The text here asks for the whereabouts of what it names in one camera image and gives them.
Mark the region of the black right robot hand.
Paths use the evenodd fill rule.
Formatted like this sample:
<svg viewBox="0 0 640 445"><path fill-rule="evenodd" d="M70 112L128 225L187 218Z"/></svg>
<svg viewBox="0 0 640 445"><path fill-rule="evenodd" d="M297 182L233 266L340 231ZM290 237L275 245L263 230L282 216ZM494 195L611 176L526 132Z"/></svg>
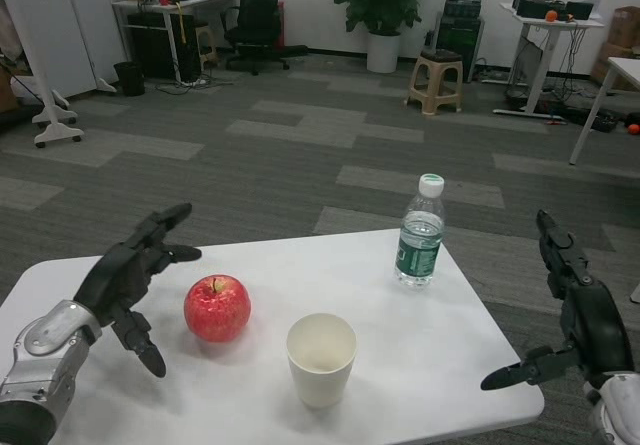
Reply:
<svg viewBox="0 0 640 445"><path fill-rule="evenodd" d="M576 237L544 210L537 212L536 226L547 284L552 296L562 302L564 348L533 349L522 361L486 376L480 388L539 385L563 376L571 367L599 387L613 372L632 372L634 360L621 314L608 287L590 273L588 257Z"/></svg>

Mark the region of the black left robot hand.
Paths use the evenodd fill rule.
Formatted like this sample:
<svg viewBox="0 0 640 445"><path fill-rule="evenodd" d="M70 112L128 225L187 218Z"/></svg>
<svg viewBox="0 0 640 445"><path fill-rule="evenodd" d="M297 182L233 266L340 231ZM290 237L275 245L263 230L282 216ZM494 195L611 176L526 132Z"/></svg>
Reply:
<svg viewBox="0 0 640 445"><path fill-rule="evenodd" d="M151 279L169 265L196 261L202 252L189 245L169 245L166 234L192 212L190 203L153 212L126 240L112 246L84 278L73 300L109 326L124 349L134 352L155 376L166 375L164 359L150 339L151 326L132 309L148 292Z"/></svg>

